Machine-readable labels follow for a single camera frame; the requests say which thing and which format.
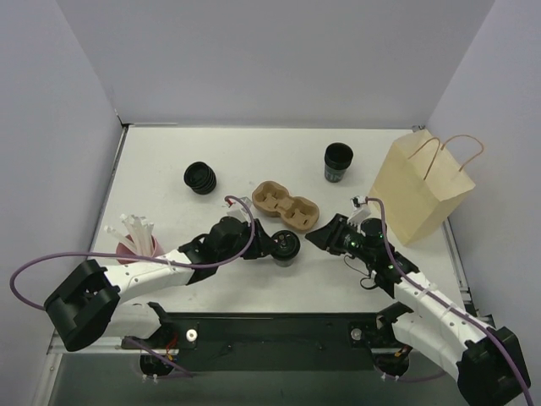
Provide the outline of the brown pulp cup carrier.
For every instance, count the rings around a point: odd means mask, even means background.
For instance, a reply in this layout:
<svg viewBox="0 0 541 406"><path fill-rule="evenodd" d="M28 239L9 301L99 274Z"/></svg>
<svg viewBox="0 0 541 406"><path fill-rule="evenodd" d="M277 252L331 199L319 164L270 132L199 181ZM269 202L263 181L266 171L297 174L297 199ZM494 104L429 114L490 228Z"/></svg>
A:
<svg viewBox="0 0 541 406"><path fill-rule="evenodd" d="M252 202L265 215L279 217L300 233L311 230L320 218L320 209L313 201L291 196L287 188L274 181L261 183L252 193Z"/></svg>

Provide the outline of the tan paper bag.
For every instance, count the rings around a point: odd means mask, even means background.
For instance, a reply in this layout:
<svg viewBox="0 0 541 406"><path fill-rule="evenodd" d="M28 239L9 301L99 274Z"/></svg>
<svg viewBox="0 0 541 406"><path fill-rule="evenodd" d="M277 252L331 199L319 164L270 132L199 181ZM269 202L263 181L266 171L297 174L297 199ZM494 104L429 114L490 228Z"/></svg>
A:
<svg viewBox="0 0 541 406"><path fill-rule="evenodd" d="M449 144L470 139L479 146L465 162L452 155ZM484 144L469 134L442 142L428 130L405 134L387 152L369 191L385 206L385 222L403 245L434 233L463 202L476 184L465 167L484 152Z"/></svg>

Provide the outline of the black paper coffee cup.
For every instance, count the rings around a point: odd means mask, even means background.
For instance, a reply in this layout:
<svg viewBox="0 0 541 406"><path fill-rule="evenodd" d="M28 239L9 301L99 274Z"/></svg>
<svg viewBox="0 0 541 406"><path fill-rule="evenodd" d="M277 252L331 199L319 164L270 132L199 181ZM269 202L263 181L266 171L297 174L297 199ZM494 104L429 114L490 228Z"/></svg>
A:
<svg viewBox="0 0 541 406"><path fill-rule="evenodd" d="M291 252L281 252L276 251L271 256L273 261L281 267L288 267L290 266L297 256L297 252L291 251Z"/></svg>

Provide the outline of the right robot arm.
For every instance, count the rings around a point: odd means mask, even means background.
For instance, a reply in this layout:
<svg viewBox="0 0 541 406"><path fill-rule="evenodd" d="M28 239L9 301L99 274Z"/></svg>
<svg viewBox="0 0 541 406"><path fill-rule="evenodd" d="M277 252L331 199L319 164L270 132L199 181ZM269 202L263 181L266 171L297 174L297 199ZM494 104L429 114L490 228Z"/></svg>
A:
<svg viewBox="0 0 541 406"><path fill-rule="evenodd" d="M374 333L386 345L416 349L451 376L470 405L528 403L531 381L516 335L494 329L450 301L410 260L388 242L378 218L359 227L337 214L306 239L332 255L361 260L375 285L395 302L376 317Z"/></svg>

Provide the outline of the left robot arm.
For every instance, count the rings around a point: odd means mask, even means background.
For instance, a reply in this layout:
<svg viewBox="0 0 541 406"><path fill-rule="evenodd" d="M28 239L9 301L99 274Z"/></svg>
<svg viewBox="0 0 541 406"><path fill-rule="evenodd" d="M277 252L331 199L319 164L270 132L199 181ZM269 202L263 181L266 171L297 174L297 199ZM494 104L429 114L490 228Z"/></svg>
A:
<svg viewBox="0 0 541 406"><path fill-rule="evenodd" d="M240 255L256 260L277 252L277 242L258 219L223 217L208 233L153 261L129 260L102 266L81 262L46 299L44 308L69 352L90 346L104 335L122 303L173 286L185 286L216 274Z"/></svg>

